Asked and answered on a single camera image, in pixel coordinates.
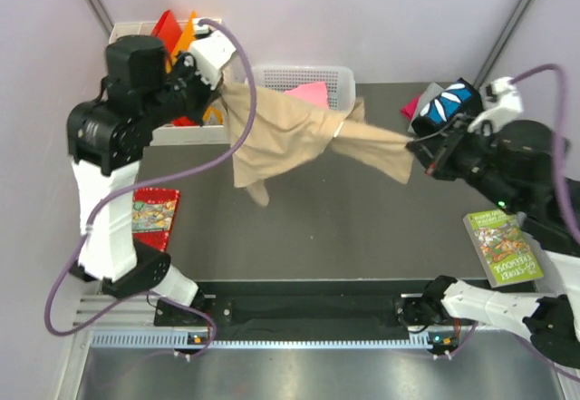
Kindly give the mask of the beige t shirt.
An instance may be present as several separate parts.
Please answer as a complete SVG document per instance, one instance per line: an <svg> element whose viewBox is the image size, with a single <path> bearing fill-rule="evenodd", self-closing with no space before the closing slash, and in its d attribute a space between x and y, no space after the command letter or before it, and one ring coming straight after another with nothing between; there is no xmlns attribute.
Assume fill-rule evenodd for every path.
<svg viewBox="0 0 580 400"><path fill-rule="evenodd" d="M348 112L318 107L258 87L252 128L233 156L234 186L269 203L266 180L306 164L330 149L405 184L411 176L410 138L365 119L364 99Z"/></svg>

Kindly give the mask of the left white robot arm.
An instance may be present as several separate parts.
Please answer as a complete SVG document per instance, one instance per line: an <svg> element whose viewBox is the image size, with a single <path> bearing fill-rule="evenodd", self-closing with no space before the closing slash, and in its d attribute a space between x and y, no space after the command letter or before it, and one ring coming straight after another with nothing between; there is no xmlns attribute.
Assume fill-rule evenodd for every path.
<svg viewBox="0 0 580 400"><path fill-rule="evenodd" d="M68 116L68 153L85 237L70 271L100 280L117 299L153 291L175 301L176 316L192 325L206 311L196 297L198 285L172 266L169 254L133 238L133 185L154 131L181 116L202 122L223 75L199 42L180 52L170 68L166 56L164 43L151 35L125 35L108 44L99 95Z"/></svg>

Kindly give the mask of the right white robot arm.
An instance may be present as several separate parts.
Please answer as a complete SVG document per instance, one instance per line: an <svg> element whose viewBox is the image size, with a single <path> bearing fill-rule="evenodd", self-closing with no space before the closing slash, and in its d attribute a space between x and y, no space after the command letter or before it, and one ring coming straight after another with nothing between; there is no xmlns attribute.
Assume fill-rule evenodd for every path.
<svg viewBox="0 0 580 400"><path fill-rule="evenodd" d="M464 180L508 214L537 242L559 276L556 297L521 298L438 276L424 289L427 325L466 318L528 341L545 358L579 367L579 183L561 175L567 141L539 122L518 120L500 131L470 133L467 122L407 146L435 180Z"/></svg>

